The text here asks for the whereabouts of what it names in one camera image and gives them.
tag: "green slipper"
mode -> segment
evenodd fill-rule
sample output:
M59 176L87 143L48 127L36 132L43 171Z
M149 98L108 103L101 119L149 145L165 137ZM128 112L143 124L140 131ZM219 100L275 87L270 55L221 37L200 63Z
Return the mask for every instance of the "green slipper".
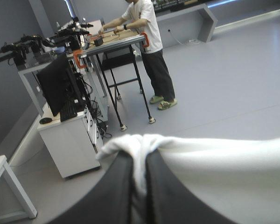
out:
M166 109L169 109L170 107L173 107L177 104L177 100L174 99L173 102L168 102L168 101L161 101L161 103L158 105L158 109L163 111L163 110L166 110Z
M164 97L158 97L158 96L153 96L151 97L151 99L149 100L150 104L156 104L159 103L160 101L164 100Z

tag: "black monitor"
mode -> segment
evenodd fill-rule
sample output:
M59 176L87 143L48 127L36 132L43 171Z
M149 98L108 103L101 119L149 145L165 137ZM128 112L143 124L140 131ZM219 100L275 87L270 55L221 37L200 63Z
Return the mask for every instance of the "black monitor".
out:
M46 68L37 74L44 97L54 116L56 116L67 100L77 99L84 104L66 54L61 54Z

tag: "black fabric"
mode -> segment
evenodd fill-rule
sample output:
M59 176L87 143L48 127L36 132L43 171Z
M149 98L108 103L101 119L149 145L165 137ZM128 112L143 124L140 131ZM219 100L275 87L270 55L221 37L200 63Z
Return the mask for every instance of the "black fabric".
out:
M113 58L108 58L106 59L106 57L104 56L103 59L103 63L102 63L102 67L103 70L109 70L109 69L114 69L126 64L131 64L133 63L133 59L135 58L135 55L133 54L124 54L124 55L120 55L117 57L113 57Z
M97 185L50 224L130 224L132 172L133 159L119 152Z
M158 150L147 156L146 168L147 224L235 224L185 188Z
M163 58L163 50L152 54L142 53L145 70L151 80L156 96L163 96L165 101L175 98L174 88L167 65Z

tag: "man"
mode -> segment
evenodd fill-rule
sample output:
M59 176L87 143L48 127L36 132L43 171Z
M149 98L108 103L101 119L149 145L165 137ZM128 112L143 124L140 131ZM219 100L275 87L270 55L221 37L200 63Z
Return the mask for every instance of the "man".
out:
M151 0L125 0L130 3L126 12L102 26L99 34L108 28L115 28L114 33L125 29L136 29L139 33L145 32L149 39L149 47L142 48L142 60L145 70L151 79L154 96L150 99L151 104L159 103L159 110L166 110L177 104L174 88L166 63L163 58L163 45Z

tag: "wooden board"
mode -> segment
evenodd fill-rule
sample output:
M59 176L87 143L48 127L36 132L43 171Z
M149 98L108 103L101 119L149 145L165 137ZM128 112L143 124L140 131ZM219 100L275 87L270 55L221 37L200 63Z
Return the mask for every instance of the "wooden board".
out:
M113 31L111 32L108 32L108 33L104 33L102 35L103 37L103 41L104 43L102 45L107 45L107 44L110 44L110 43L115 43L117 41L121 41L121 40L124 40L126 38L129 38L129 37L134 37L134 36L137 36L139 35L136 31L131 31L131 30L124 30L122 32L118 32L117 34L114 34ZM89 39L90 43L92 44L88 49L92 49L92 48L95 48L96 46L94 45L94 39L97 38L97 36L95 37L91 37Z
M187 6L187 5L193 4L194 2L198 2L198 0L186 1L186 2L184 3L184 5Z

